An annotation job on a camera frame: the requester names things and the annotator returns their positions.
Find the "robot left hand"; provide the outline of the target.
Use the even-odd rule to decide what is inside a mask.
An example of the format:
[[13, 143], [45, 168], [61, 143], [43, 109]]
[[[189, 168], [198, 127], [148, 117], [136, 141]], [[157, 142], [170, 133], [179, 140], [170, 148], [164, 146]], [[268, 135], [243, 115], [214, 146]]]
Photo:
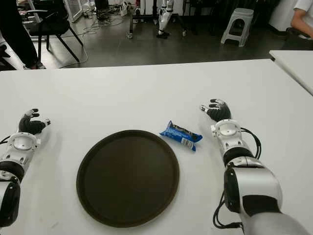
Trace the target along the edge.
[[18, 132], [30, 133], [32, 135], [40, 134], [51, 124], [51, 120], [48, 118], [44, 121], [33, 120], [33, 118], [38, 118], [39, 116], [39, 109], [37, 108], [26, 111], [19, 121]]

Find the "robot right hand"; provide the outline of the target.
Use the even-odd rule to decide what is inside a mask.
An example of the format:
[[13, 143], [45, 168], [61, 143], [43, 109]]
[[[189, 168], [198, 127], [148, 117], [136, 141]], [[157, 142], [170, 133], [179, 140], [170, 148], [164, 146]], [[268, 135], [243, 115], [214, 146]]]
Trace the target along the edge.
[[200, 110], [206, 113], [215, 122], [231, 119], [231, 111], [227, 103], [221, 99], [210, 99], [208, 107], [201, 105]]

